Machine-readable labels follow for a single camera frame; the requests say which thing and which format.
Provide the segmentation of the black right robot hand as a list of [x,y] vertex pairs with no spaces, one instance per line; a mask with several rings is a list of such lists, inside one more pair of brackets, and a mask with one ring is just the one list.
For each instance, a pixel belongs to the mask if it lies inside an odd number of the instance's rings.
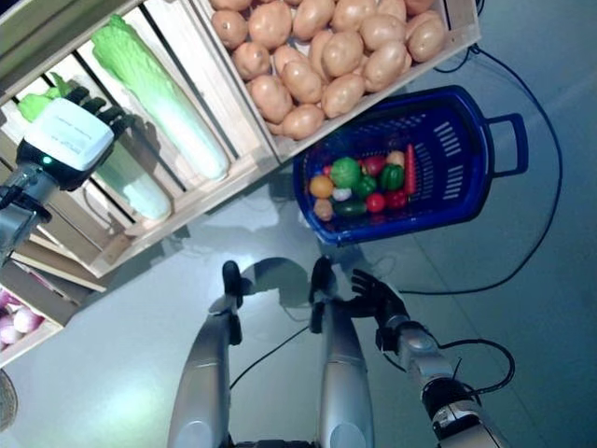
[[359,269],[353,270],[351,281],[354,297],[335,301],[349,317],[373,317],[382,330],[396,330],[410,321],[405,303],[386,283]]

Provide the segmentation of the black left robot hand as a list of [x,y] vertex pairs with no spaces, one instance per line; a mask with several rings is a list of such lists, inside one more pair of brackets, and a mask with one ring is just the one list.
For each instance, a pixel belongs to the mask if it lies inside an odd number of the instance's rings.
[[32,164],[61,190],[78,189],[105,162],[134,117],[106,100],[89,97],[84,87],[61,96],[53,88],[44,95],[29,93],[18,109],[29,122],[18,149],[18,165]]

